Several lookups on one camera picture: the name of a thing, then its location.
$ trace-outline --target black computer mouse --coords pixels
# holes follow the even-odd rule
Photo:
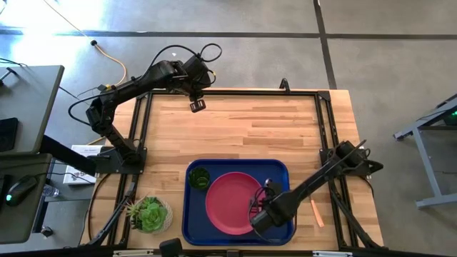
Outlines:
[[[19,205],[37,185],[38,181],[34,176],[25,175],[20,178],[8,191],[6,205]]]

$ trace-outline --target butcher block tabletop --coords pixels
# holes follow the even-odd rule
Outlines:
[[[349,92],[329,92],[338,139],[358,144],[360,138]],[[206,95],[204,100],[206,109],[193,114],[189,109],[189,99],[185,96],[153,96],[145,141],[148,149],[146,166],[139,178],[136,200],[145,195],[158,196],[170,204],[174,217],[169,229],[159,235],[131,231],[128,248],[159,248],[162,241],[180,238],[184,249],[337,250],[328,186],[322,186],[311,196],[322,216],[324,227],[317,224],[310,199],[307,198],[298,209],[296,234],[283,246],[192,246],[184,240],[181,223],[185,173],[192,161],[200,158],[278,159],[287,166],[291,188],[295,188],[321,166],[318,154],[321,137],[313,97]],[[129,134],[134,105],[135,100],[131,100],[116,110],[114,125],[124,137]],[[143,101],[135,138],[140,137],[145,105],[146,101]],[[327,124],[325,105],[321,105],[324,123]],[[327,136],[327,140],[332,146],[330,136]],[[119,178],[120,175],[111,175],[94,199],[92,236],[102,228],[114,209]],[[358,177],[347,177],[347,184],[354,216],[369,236],[383,245],[370,188]],[[119,220],[116,238],[121,237],[124,216],[125,212]],[[346,242],[350,242],[342,213],[341,222]],[[87,227],[86,224],[82,243],[88,241]]]

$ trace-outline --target red plate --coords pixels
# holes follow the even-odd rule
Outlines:
[[[246,173],[231,172],[218,177],[206,194],[209,220],[218,230],[229,235],[252,231],[248,219],[249,199],[260,187],[260,183]]]

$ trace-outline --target gray floor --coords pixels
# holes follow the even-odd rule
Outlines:
[[[457,33],[456,1],[320,2],[328,33]],[[60,0],[59,3],[68,18],[88,30],[318,32],[312,0]],[[29,65],[64,65],[61,86],[73,94],[99,84],[113,84],[121,76],[121,69],[91,48],[84,37],[44,36],[46,31],[71,27],[41,1],[10,0],[0,14],[0,26],[29,28],[25,36],[1,35],[0,56]],[[295,89],[328,88],[319,39],[101,37],[97,40],[126,64],[129,76],[142,74],[155,53],[168,44],[199,50],[205,43],[215,42],[224,48],[224,54],[210,65],[218,75],[214,86],[276,88],[281,78],[287,77]],[[413,139],[395,142],[391,135],[456,92],[457,41],[332,39],[328,45],[336,85],[351,93],[360,136],[368,139],[366,147],[372,149],[372,158],[385,164],[384,170],[374,174],[372,180],[385,245],[403,251],[456,255],[457,204],[424,211],[416,209],[415,200],[432,196],[426,173]],[[174,49],[161,58],[187,57],[188,53]],[[59,92],[46,131],[68,146],[97,137],[68,117],[66,110],[72,101],[69,95]],[[83,116],[84,108],[80,105],[76,115]],[[457,181],[457,177],[448,175],[447,180]],[[456,187],[448,189],[457,192]],[[86,205],[83,201],[52,203],[45,223],[56,230],[55,236],[44,240],[33,235],[24,244],[0,246],[0,252],[76,245]]]

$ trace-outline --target blue tray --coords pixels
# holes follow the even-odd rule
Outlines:
[[[289,190],[286,166],[273,159],[201,159],[189,165],[186,171],[182,232],[187,242],[195,246],[281,246],[292,238],[292,221],[283,226],[271,227],[263,236],[278,239],[275,243],[261,240],[253,231],[232,236],[218,230],[206,215],[206,192],[190,187],[189,172],[197,166],[207,169],[211,182],[225,173],[240,171],[254,177],[261,185],[268,178],[281,182],[283,191]]]

